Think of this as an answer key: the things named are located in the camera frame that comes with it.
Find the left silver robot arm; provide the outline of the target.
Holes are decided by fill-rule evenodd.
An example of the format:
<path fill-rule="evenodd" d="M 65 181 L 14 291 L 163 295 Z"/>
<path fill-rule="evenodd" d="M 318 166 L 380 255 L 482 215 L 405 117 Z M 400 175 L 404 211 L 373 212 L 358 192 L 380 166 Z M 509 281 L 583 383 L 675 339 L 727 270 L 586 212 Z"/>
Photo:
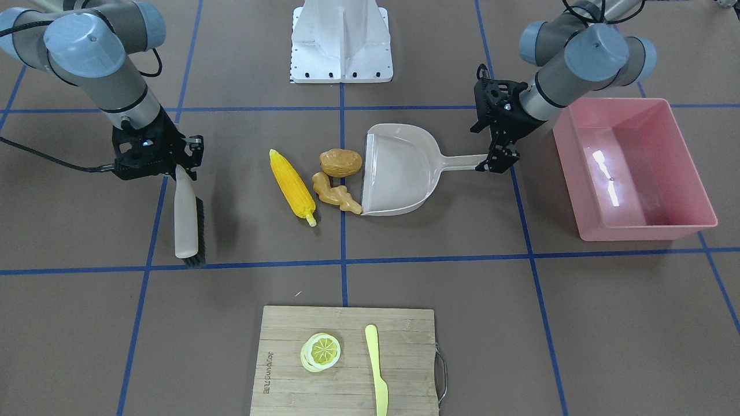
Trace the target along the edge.
<path fill-rule="evenodd" d="M 491 144 L 476 171 L 505 173 L 520 160 L 516 142 L 590 91 L 628 86 L 650 76 L 657 52 L 650 40 L 624 37 L 616 26 L 636 17 L 643 1 L 563 2 L 553 21 L 535 21 L 520 37 L 520 57 L 538 71 L 529 81 L 492 77 L 486 64 L 476 71 L 478 121 Z"/>

